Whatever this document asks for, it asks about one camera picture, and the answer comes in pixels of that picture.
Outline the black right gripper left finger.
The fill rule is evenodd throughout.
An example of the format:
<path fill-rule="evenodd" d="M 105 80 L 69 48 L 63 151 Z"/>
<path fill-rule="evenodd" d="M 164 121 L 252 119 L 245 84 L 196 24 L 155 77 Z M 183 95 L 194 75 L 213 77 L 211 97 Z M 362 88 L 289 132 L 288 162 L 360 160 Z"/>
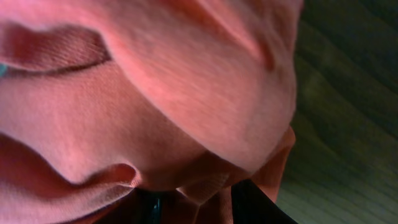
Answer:
<path fill-rule="evenodd" d="M 161 224 L 163 192 L 135 189 L 95 224 Z"/>

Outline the orange red t-shirt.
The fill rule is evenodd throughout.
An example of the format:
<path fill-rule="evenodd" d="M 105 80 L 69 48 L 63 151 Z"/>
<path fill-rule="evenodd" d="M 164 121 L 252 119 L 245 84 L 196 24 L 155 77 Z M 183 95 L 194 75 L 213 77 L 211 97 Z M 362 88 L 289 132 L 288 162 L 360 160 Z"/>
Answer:
<path fill-rule="evenodd" d="M 163 223 L 273 202 L 295 142 L 302 1 L 2 1 L 1 222 L 94 223 L 135 189 Z"/>

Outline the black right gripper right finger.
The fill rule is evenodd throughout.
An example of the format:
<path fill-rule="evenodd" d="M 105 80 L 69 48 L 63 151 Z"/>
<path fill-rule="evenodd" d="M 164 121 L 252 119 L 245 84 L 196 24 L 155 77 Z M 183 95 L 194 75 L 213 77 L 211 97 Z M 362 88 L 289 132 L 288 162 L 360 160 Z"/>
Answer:
<path fill-rule="evenodd" d="M 247 179 L 231 187 L 234 224 L 298 224 Z"/>

